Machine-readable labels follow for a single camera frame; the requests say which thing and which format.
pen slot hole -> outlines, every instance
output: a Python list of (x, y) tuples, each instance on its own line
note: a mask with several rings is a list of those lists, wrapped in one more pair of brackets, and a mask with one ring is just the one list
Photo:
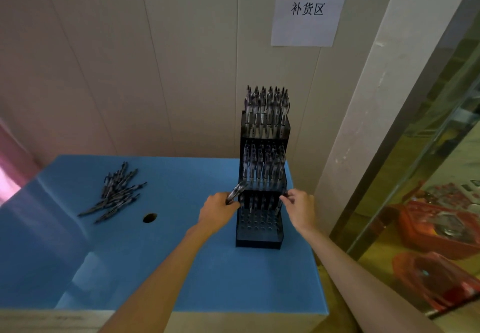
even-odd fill
[(151, 223), (153, 222), (155, 219), (157, 219), (157, 214), (156, 213), (150, 213), (150, 214), (147, 214), (143, 217), (143, 221), (144, 223)]

forearm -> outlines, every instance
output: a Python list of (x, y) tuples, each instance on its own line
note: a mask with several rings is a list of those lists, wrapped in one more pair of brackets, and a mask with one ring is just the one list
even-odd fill
[(210, 234), (201, 224), (192, 227), (100, 332), (163, 332), (191, 264)]
[(365, 333), (441, 333), (431, 320), (317, 230), (303, 233)]

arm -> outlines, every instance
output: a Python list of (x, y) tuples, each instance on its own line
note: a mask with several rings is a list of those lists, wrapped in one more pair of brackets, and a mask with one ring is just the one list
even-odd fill
[(292, 224), (322, 261), (365, 333), (441, 333), (429, 318), (363, 269), (316, 226), (314, 199), (304, 191), (281, 196)]
[(123, 303), (99, 331), (163, 332), (200, 247), (222, 228), (240, 207), (225, 205), (227, 193), (209, 196), (200, 210), (198, 223), (191, 227), (180, 244)]

left hand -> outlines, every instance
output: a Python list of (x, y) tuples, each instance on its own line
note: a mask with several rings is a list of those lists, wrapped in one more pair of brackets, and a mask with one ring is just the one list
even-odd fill
[(203, 225), (210, 233), (216, 233), (231, 219), (235, 211), (240, 208), (240, 203), (233, 201), (225, 205), (228, 193), (216, 193), (205, 201), (200, 209), (198, 224)]

pen display stand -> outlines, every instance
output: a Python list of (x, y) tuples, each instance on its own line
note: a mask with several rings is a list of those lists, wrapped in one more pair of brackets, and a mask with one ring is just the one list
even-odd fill
[[(242, 112), (242, 129), (240, 136), (240, 167), (238, 181), (247, 182), (246, 189), (239, 195), (241, 207), (237, 211), (236, 247), (280, 249), (283, 241), (283, 223), (280, 213), (279, 196), (287, 190), (285, 175), (285, 152), (290, 135), (290, 123), (285, 117), (285, 124), (278, 126), (261, 124), (259, 117), (249, 117)], [(283, 160), (277, 165), (265, 163), (251, 167), (245, 159), (245, 153), (252, 148), (258, 154), (267, 155), (267, 150)]]

